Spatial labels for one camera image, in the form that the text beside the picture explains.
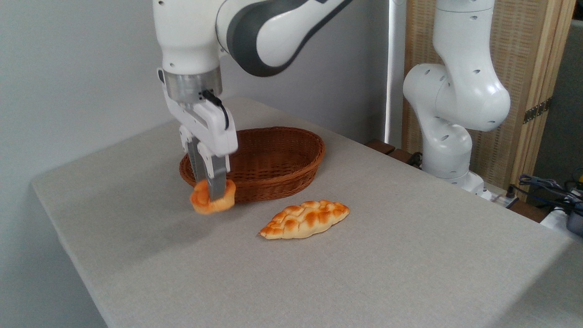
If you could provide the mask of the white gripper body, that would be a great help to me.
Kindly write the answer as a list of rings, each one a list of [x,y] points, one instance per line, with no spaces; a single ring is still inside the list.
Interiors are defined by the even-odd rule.
[[[218,98],[220,69],[195,75],[177,75],[158,69],[169,112],[213,155],[226,156],[239,147],[232,114]]]

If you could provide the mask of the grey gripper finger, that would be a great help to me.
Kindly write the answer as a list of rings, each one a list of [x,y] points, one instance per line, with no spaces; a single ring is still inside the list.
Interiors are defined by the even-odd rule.
[[[194,173],[196,182],[205,180],[205,164],[197,148],[199,140],[185,126],[181,126],[179,128],[179,134],[183,150],[184,152],[188,153],[192,172]]]
[[[203,143],[198,143],[198,181],[206,180],[210,201],[216,201],[224,197],[226,175],[229,171],[228,155],[213,155]]]

